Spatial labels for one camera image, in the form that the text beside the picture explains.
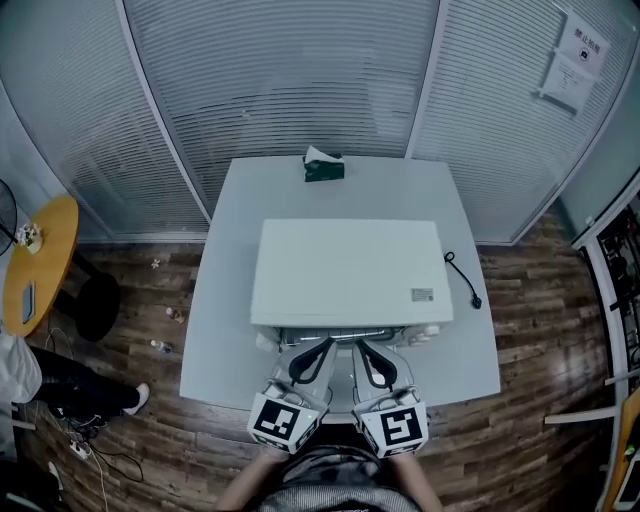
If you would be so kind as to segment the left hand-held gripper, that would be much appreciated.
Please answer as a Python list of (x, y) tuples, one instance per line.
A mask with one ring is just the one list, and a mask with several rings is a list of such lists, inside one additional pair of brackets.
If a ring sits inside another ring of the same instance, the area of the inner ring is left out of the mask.
[(325, 400), (336, 357), (337, 344), (330, 339), (306, 341), (282, 352), (272, 372), (274, 379), (255, 395), (247, 424), (251, 437), (296, 454), (329, 410)]

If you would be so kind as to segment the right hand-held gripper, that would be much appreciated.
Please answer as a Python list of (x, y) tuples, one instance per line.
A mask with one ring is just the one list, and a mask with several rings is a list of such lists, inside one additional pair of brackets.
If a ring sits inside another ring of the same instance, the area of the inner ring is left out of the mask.
[(429, 439), (428, 416), (418, 388), (410, 387), (414, 379), (407, 361), (369, 341), (355, 343), (352, 360), (360, 403), (352, 414), (374, 454), (389, 458), (419, 450)]

